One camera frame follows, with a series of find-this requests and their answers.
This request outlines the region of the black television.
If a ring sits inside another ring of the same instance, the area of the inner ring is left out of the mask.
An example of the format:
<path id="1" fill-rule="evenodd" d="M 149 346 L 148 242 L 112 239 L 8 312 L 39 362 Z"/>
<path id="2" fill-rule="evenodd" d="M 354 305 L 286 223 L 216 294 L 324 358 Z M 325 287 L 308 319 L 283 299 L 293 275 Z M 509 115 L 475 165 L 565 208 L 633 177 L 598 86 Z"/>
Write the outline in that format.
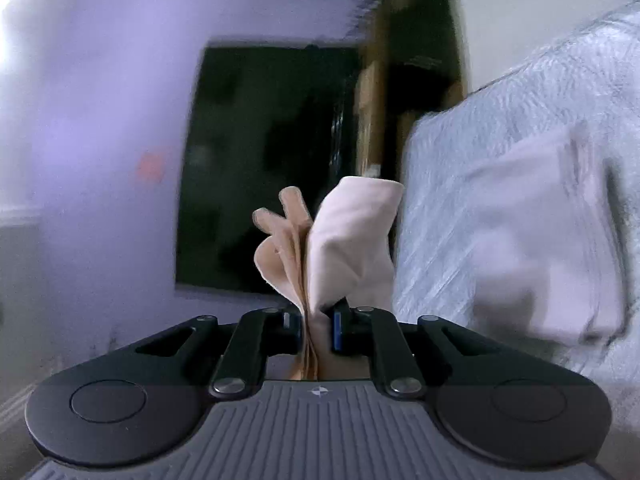
<path id="1" fill-rule="evenodd" d="M 354 44 L 218 42 L 203 51 L 182 158 L 180 288 L 271 294 L 254 265 L 258 208 L 296 186 L 311 212 L 355 171 Z"/>

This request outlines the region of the silver quilted bed cover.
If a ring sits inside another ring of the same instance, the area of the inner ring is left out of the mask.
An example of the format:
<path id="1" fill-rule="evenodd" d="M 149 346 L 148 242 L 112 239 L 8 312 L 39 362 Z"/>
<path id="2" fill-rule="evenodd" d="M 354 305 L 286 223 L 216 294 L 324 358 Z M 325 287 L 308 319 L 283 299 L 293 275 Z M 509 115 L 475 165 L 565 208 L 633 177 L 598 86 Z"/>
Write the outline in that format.
<path id="1" fill-rule="evenodd" d="M 434 314 L 596 382 L 599 454 L 639 474 L 639 7 L 599 18 L 405 148 L 393 309 Z"/>

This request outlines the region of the beige pink garment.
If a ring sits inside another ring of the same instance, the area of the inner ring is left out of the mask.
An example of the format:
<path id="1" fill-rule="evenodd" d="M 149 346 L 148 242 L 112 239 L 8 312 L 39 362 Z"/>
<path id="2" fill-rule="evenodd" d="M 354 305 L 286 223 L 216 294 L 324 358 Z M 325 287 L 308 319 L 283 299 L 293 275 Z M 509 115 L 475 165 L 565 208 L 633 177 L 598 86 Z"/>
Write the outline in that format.
<path id="1" fill-rule="evenodd" d="M 475 322 L 562 344 L 618 334 L 626 309 L 622 260 L 604 162 L 587 126 L 521 140 L 466 177 Z M 294 186 L 280 192 L 280 214 L 254 212 L 265 235 L 255 266 L 303 319 L 291 379 L 368 376 L 363 359 L 331 353 L 323 309 L 345 300 L 390 310 L 388 233 L 402 192 L 395 181 L 346 177 L 316 214 Z"/>

